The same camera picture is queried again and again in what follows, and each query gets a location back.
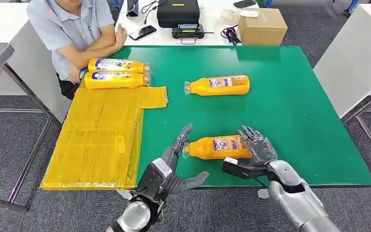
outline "green table mat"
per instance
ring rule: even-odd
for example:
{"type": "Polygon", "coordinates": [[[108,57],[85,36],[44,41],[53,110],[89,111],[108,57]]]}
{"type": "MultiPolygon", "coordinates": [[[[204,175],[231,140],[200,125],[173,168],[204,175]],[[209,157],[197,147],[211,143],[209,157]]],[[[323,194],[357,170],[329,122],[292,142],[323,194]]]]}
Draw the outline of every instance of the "green table mat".
{"type": "MultiPolygon", "coordinates": [[[[236,134],[241,124],[259,130],[313,186],[371,185],[371,174],[299,47],[125,46],[112,58],[147,62],[152,86],[167,86],[166,108],[145,111],[139,181],[148,162],[192,122],[192,141],[236,134]],[[186,96],[184,81],[245,74],[250,91],[240,96],[186,96]]],[[[221,160],[179,158],[184,178],[208,171],[204,186],[259,186],[221,171],[221,160]]]]}

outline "robotic arm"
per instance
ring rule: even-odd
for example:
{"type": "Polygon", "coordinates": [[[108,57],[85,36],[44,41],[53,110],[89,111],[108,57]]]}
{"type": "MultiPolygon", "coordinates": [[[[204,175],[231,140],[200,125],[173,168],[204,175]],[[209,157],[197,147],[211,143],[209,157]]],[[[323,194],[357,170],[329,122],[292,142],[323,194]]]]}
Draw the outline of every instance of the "robotic arm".
{"type": "Polygon", "coordinates": [[[114,221],[106,232],[145,232],[160,222],[161,209],[169,193],[180,193],[202,185],[208,172],[191,179],[181,179],[175,174],[178,157],[185,144],[192,124],[186,125],[166,148],[161,157],[148,163],[138,186],[130,193],[133,197],[122,216],[114,221]]]}
{"type": "MultiPolygon", "coordinates": [[[[179,193],[202,185],[208,176],[207,172],[188,180],[175,174],[179,154],[188,142],[187,135],[191,128],[191,124],[185,126],[161,157],[147,165],[138,186],[130,192],[133,195],[130,205],[106,232],[148,231],[161,221],[161,210],[169,193],[179,193]]],[[[243,179],[252,178],[259,183],[257,177],[266,175],[270,181],[270,197],[296,232],[341,232],[306,181],[286,161],[278,160],[268,138],[250,127],[242,128],[243,132],[238,133],[252,158],[248,162],[226,158],[223,171],[243,179]]]]}
{"type": "Polygon", "coordinates": [[[267,175],[271,199],[285,214],[296,232],[340,232],[324,210],[322,202],[306,181],[278,156],[267,137],[250,127],[242,126],[238,131],[251,153],[249,162],[238,162],[226,158],[223,171],[243,179],[267,175]]]}

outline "shirt pocket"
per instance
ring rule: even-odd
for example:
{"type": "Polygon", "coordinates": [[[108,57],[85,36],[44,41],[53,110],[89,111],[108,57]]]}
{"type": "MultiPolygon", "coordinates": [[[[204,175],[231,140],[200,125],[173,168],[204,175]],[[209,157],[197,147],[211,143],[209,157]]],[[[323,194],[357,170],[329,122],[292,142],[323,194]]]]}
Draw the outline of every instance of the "shirt pocket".
{"type": "Polygon", "coordinates": [[[99,30],[99,25],[97,22],[96,14],[95,11],[93,11],[90,14],[90,33],[92,34],[93,38],[96,40],[100,36],[100,30],[99,30]]]}

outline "plastic bottle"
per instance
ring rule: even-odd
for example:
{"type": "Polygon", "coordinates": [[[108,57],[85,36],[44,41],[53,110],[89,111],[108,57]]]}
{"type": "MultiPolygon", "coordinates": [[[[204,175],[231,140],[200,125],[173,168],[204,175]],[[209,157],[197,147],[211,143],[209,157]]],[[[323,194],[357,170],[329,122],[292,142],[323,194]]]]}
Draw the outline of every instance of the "plastic bottle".
{"type": "Polygon", "coordinates": [[[89,71],[120,71],[134,73],[146,73],[149,71],[148,65],[135,60],[108,58],[93,58],[89,61],[87,68],[89,71]]]}
{"type": "Polygon", "coordinates": [[[89,89],[97,88],[136,88],[150,86],[150,76],[133,72],[98,72],[88,71],[85,74],[85,84],[89,89]]]}
{"type": "Polygon", "coordinates": [[[249,91],[249,87],[249,78],[246,75],[201,78],[191,83],[184,82],[184,93],[200,96],[242,95],[249,91]]]}
{"type": "Polygon", "coordinates": [[[239,135],[205,137],[190,143],[183,149],[183,157],[198,157],[205,160],[250,158],[251,155],[239,135]]]}

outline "man's arm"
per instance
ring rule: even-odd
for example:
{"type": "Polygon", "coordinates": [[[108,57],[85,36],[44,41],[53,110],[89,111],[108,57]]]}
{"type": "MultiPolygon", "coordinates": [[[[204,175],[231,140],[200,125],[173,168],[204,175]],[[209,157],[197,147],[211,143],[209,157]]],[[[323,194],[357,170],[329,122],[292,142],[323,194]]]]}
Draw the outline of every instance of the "man's arm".
{"type": "Polygon", "coordinates": [[[113,24],[100,28],[100,34],[101,36],[98,37],[89,47],[87,47],[86,51],[110,47],[116,43],[116,33],[114,31],[113,24]]]}
{"type": "Polygon", "coordinates": [[[59,48],[58,51],[78,69],[85,69],[90,59],[106,58],[111,54],[119,51],[123,47],[126,38],[126,29],[122,28],[119,24],[115,36],[115,43],[112,46],[97,48],[93,50],[79,51],[76,49],[74,44],[70,43],[64,47],[59,48]]]}

